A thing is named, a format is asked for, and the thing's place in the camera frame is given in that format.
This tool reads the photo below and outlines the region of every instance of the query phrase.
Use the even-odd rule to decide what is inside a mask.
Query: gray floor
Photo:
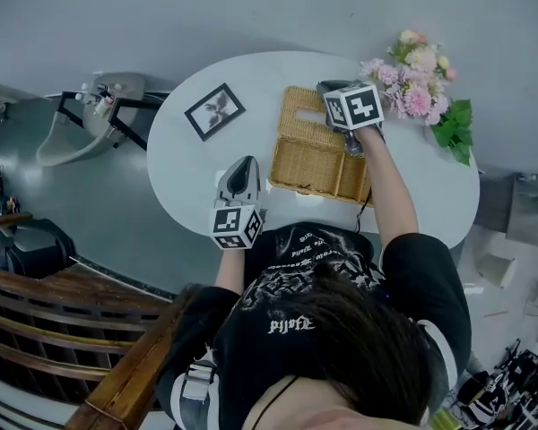
[[[126,140],[94,159],[42,168],[36,149],[48,135],[57,99],[23,100],[0,125],[5,193],[24,211],[63,229],[77,253],[144,284],[179,292],[188,282],[212,283],[221,253],[212,240],[180,226],[162,209],[150,185],[145,152]],[[146,136],[153,112],[140,112],[134,129]],[[76,141],[83,130],[72,126]],[[367,234],[380,251],[378,235]],[[462,245],[452,250],[457,262]]]

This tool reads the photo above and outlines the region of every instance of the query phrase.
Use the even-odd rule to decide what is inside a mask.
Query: person
[[[186,422],[187,430],[420,426],[464,370],[471,324],[451,255],[419,233],[378,129],[355,134],[384,275],[364,236],[316,223],[266,231],[246,253],[223,252],[215,286],[183,313],[159,374],[156,395],[178,425],[176,379],[202,356],[215,365],[219,408],[216,422]]]

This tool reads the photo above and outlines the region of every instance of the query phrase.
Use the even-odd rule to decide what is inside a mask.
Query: white wall
[[[0,0],[0,82],[49,94],[130,70],[179,83],[275,49],[365,59],[404,28],[445,45],[479,163],[538,171],[538,0]]]

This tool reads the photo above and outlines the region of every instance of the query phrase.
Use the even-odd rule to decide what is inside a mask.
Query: black metal stand
[[[74,113],[72,113],[70,110],[68,110],[65,107],[65,102],[68,99],[75,99],[75,92],[71,92],[68,90],[65,90],[62,92],[62,98],[60,99],[60,103],[57,107],[57,111],[59,113],[62,113],[66,115],[68,118],[72,120],[72,122],[76,123],[80,127],[83,127],[83,121],[80,117],[76,116]],[[127,126],[121,119],[117,117],[120,108],[140,108],[140,109],[153,109],[157,110],[161,107],[161,104],[163,102],[159,102],[157,100],[134,100],[134,99],[123,99],[118,98],[116,99],[116,103],[112,106],[111,113],[109,114],[108,122],[109,124],[119,132],[121,132],[123,135],[125,135],[128,139],[130,139],[133,143],[138,145],[140,148],[142,148],[144,151],[147,151],[147,142],[140,137],[138,133],[132,130],[131,127]]]

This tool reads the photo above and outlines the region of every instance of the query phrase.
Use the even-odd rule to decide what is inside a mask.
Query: framed picture
[[[245,109],[226,83],[193,105],[186,116],[204,142]]]

